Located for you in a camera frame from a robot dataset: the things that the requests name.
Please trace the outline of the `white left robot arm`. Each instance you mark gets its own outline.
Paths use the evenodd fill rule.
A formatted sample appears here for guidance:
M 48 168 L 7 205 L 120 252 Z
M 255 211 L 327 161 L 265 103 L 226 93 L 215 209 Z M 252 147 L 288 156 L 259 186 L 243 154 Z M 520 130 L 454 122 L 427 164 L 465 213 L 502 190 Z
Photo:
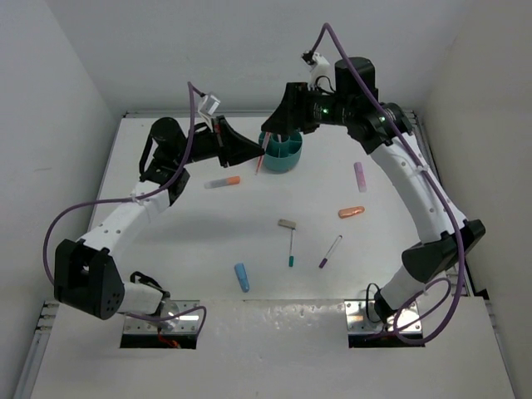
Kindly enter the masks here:
M 240 135 L 222 116 L 193 125 L 188 135 L 172 117 L 155 121 L 131 195 L 94 229 L 57 246 L 55 299 L 101 320 L 117 313 L 158 316 L 169 293 L 142 273 L 124 281 L 118 270 L 121 255 L 183 193 L 190 178 L 187 164 L 216 158 L 229 167 L 263 154 L 258 143 Z

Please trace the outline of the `orange capped grey marker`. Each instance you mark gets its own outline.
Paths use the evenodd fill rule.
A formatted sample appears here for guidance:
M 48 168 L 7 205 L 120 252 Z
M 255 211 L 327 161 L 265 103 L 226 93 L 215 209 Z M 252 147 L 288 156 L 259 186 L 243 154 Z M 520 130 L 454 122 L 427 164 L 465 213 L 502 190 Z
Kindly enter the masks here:
M 241 179 L 239 176 L 230 176 L 223 179 L 218 180 L 211 180 L 204 184 L 204 187 L 207 190 L 221 188 L 225 186 L 231 186 L 231 185 L 238 185 L 240 183 Z

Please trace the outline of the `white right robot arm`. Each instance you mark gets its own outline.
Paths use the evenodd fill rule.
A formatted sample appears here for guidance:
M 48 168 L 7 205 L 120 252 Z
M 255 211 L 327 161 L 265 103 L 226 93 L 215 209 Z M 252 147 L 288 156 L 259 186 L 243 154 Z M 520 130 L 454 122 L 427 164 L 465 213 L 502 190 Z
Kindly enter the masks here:
M 318 81 L 330 67 L 319 54 L 303 55 L 311 80 L 289 82 L 283 98 L 261 129 L 288 136 L 314 132 L 321 125 L 344 126 L 376 162 L 409 211 L 419 243 L 401 255 L 401 267 L 374 297 L 374 312 L 386 321 L 437 274 L 458 262 L 458 247 L 472 249 L 485 234 L 478 219 L 469 220 L 446 195 L 423 159 L 406 112 L 395 103 L 378 111 L 349 71 L 353 66 L 376 96 L 375 67 L 364 57 L 340 60 L 333 66 L 336 87 L 322 89 Z

